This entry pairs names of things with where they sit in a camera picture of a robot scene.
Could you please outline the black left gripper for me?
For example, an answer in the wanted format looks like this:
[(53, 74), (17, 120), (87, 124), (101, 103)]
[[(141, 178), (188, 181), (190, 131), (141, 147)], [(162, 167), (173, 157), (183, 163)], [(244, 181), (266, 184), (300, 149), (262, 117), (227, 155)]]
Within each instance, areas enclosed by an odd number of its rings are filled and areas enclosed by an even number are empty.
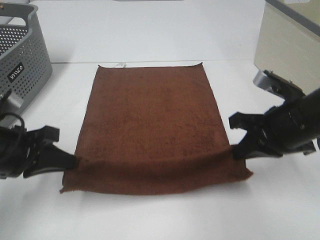
[(24, 178), (77, 167), (77, 158), (56, 146), (60, 129), (49, 125), (27, 131), (21, 126), (0, 128), (0, 177)]

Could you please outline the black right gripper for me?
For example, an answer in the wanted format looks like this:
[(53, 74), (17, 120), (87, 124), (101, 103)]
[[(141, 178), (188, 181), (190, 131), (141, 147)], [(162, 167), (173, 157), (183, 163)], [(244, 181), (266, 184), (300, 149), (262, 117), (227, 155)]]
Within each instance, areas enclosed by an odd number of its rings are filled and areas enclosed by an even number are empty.
[(238, 144), (232, 145), (236, 160), (309, 155), (316, 151), (313, 140), (320, 143), (320, 90), (285, 101), (264, 115), (236, 112), (228, 121), (231, 129), (248, 130)]

